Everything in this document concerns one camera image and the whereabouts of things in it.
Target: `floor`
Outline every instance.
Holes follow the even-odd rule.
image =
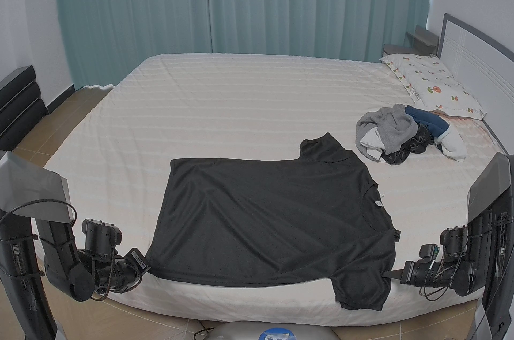
[[[14,152],[44,166],[75,126],[100,102],[109,89],[85,88],[75,92],[22,140]],[[134,309],[107,299],[77,303],[55,289],[46,278],[44,285],[52,312],[63,325],[68,340],[193,340],[201,330],[197,320],[175,318]],[[476,301],[441,309],[401,322],[368,327],[334,328],[344,340],[443,340],[466,338]],[[22,340],[20,325],[0,284],[0,339]],[[219,322],[202,322],[214,327]]]

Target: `black shirt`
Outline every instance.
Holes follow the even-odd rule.
[[[377,186],[330,133],[295,160],[172,160],[150,273],[233,287],[327,277],[342,307],[381,310],[395,229]]]

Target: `white pillow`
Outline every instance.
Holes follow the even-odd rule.
[[[448,116],[483,119],[479,102],[436,56],[390,54],[380,59],[395,73],[416,107]]]

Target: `round blue logo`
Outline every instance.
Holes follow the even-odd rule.
[[[259,340],[296,340],[296,337],[287,329],[281,327],[274,327],[268,329],[259,336]]]

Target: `mattress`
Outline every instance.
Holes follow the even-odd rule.
[[[101,219],[122,231],[119,252],[152,241],[169,163],[176,158],[296,159],[298,145],[330,132],[354,150],[378,182],[402,231],[395,269],[417,260],[425,243],[466,223],[467,192],[500,150],[481,124],[453,118],[468,150],[458,163],[434,146],[389,166],[355,147],[357,120],[394,103],[412,104],[382,64],[253,54],[164,54],[144,61],[73,130],[46,164],[68,180],[79,220]],[[74,227],[83,247],[81,221]],[[345,310],[329,279],[266,288],[227,288],[146,274],[121,303],[162,314],[209,320],[263,320],[325,326],[381,324],[479,297],[448,290],[430,303],[393,281],[381,312]]]

